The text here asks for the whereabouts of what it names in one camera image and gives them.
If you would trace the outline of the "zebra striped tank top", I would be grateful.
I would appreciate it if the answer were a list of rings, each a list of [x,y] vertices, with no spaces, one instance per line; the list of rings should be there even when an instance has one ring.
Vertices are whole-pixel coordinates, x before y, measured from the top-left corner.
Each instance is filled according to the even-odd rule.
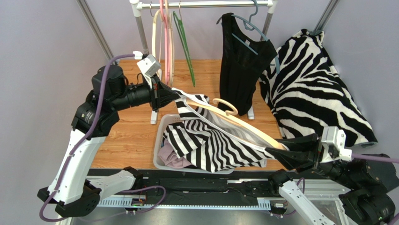
[[[180,122],[163,132],[178,159],[210,173],[238,167],[266,167],[275,157],[267,151],[272,144],[247,128],[221,118],[209,107],[209,97],[172,88]]]

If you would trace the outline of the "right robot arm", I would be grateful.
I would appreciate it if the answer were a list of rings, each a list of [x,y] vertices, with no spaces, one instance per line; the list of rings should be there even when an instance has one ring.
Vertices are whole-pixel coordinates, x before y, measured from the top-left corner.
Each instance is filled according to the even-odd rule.
[[[309,135],[284,140],[288,150],[268,147],[266,151],[284,166],[268,177],[271,192],[286,199],[308,224],[332,224],[288,175],[289,170],[311,171],[348,189],[339,199],[345,214],[357,224],[395,224],[399,214],[388,193],[399,185],[398,161],[385,154],[352,154],[344,140],[341,133]]]

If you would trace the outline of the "dark top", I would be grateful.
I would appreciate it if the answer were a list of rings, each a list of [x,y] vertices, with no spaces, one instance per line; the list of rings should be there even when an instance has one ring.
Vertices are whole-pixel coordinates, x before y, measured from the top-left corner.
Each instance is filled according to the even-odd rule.
[[[174,169],[182,169],[192,166],[192,164],[185,159],[184,157],[179,158],[177,153],[174,151],[172,145],[165,140],[163,142],[163,146],[158,151],[157,156],[164,163],[165,166],[174,168]]]

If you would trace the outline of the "cream plastic hanger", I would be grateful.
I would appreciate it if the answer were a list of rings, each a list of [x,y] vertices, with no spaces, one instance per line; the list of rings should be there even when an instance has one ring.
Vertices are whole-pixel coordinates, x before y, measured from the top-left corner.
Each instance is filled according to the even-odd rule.
[[[156,50],[156,41],[157,41],[157,19],[160,14],[160,10],[157,10],[155,13],[152,13],[152,2],[150,3],[150,13],[152,16],[152,39],[151,39],[151,53],[155,56],[156,59],[160,59],[160,55],[157,53],[161,53],[160,50]]]

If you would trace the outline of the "white clothes rack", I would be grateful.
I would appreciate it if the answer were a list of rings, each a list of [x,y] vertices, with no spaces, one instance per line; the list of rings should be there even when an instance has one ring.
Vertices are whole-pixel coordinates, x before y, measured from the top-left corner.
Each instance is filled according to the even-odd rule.
[[[144,26],[142,22],[141,12],[145,9],[150,10],[150,3],[142,3],[140,0],[131,0],[132,11],[134,17],[136,19],[140,40],[143,47],[143,54],[149,55],[148,43],[145,36]],[[178,8],[178,3],[168,3],[169,9],[170,8]],[[274,10],[276,8],[277,1],[276,0],[263,0],[263,1],[256,1],[256,0],[220,0],[220,1],[191,1],[191,2],[183,2],[181,3],[181,8],[222,8],[222,7],[251,7],[254,6],[255,12],[250,15],[249,19],[244,19],[238,15],[234,15],[234,17],[242,20],[244,22],[244,27],[247,30],[256,30],[261,35],[261,41],[267,41],[268,38],[266,37],[266,33],[268,31],[268,27],[270,25],[272,16],[274,14]],[[258,13],[259,7],[268,7],[267,16],[265,19],[264,29],[261,31],[257,28],[254,24],[251,23],[251,18]],[[152,4],[152,8],[160,9],[160,3]],[[163,20],[161,13],[159,16],[161,18],[162,25],[161,27],[164,28]],[[162,75],[165,76],[165,72],[160,73],[159,77],[162,78]]]

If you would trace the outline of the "pink plastic hanger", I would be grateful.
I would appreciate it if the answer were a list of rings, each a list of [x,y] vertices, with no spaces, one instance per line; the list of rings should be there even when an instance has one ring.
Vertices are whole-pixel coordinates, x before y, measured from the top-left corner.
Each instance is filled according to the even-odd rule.
[[[164,24],[164,51],[165,51],[165,81],[170,82],[170,38],[169,38],[169,12],[167,0],[160,0],[160,13]]]

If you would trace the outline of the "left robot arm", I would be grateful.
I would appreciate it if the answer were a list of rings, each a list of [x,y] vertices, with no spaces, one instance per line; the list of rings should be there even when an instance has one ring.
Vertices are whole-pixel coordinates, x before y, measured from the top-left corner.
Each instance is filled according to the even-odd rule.
[[[92,77],[92,90],[75,113],[70,141],[62,165],[48,187],[38,191],[44,204],[54,204],[61,219],[84,217],[101,200],[139,187],[142,174],[132,167],[102,178],[87,180],[93,159],[119,121],[118,112],[149,104],[158,111],[178,95],[162,83],[159,66],[140,66],[142,83],[129,83],[118,65],[102,67]]]

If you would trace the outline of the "black top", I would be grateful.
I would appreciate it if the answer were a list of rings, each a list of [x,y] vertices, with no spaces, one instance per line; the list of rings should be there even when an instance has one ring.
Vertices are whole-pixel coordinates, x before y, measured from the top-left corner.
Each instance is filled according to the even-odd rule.
[[[238,115],[247,114],[252,106],[256,83],[277,56],[269,40],[254,41],[239,28],[233,13],[223,14],[222,62],[219,81],[220,98],[232,104]]]

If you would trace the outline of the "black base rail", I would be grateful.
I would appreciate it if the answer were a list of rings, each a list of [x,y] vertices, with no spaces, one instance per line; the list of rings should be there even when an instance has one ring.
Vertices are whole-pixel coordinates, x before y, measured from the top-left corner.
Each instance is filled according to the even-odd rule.
[[[141,169],[138,193],[117,193],[99,202],[100,207],[170,209],[266,210],[270,200],[280,200],[270,184],[273,171],[233,171],[229,174],[205,174]]]

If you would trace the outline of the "zebra print blanket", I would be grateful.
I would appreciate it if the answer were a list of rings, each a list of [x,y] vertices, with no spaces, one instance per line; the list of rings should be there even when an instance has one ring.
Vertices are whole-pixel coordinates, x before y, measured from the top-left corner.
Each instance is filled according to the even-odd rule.
[[[369,147],[378,140],[341,80],[323,31],[302,29],[277,49],[280,67],[259,78],[260,92],[284,139],[322,135],[325,127],[346,134],[346,147]]]

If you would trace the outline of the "tan hanger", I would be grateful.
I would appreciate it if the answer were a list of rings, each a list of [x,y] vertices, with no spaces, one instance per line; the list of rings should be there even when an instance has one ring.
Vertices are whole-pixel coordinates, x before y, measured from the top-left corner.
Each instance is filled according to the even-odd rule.
[[[272,148],[276,148],[276,149],[280,149],[280,150],[287,150],[285,148],[284,145],[282,145],[281,143],[277,142],[275,139],[273,139],[272,137],[270,137],[269,135],[263,133],[262,131],[260,131],[259,129],[253,127],[252,125],[248,124],[247,122],[235,117],[234,115],[232,115],[232,113],[229,112],[224,112],[221,109],[209,105],[209,104],[205,104],[205,103],[199,103],[197,101],[193,101],[191,99],[186,99],[187,104],[189,105],[194,105],[194,106],[198,106],[204,109],[207,109],[213,113],[215,113],[217,116],[221,117],[222,119],[226,120],[227,122],[230,122],[234,125],[237,125],[239,127],[243,127],[248,129],[249,131],[253,132],[254,134],[256,134],[257,136],[259,136],[261,139],[263,139],[264,141],[266,141],[267,143],[269,143]]]

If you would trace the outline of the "white plastic basket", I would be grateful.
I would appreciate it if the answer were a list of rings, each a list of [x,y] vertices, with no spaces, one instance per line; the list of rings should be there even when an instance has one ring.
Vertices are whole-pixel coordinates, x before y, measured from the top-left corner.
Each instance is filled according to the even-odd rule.
[[[178,114],[166,114],[164,115],[160,121],[157,131],[157,136],[155,139],[155,147],[154,147],[154,157],[153,164],[157,169],[160,170],[168,170],[168,171],[176,171],[176,172],[185,172],[185,173],[202,173],[202,174],[211,174],[211,172],[201,170],[201,169],[192,169],[192,168],[182,168],[176,169],[168,167],[164,164],[164,162],[158,157],[159,150],[162,147],[163,143],[163,133],[167,126],[172,123],[181,122],[180,116]]]

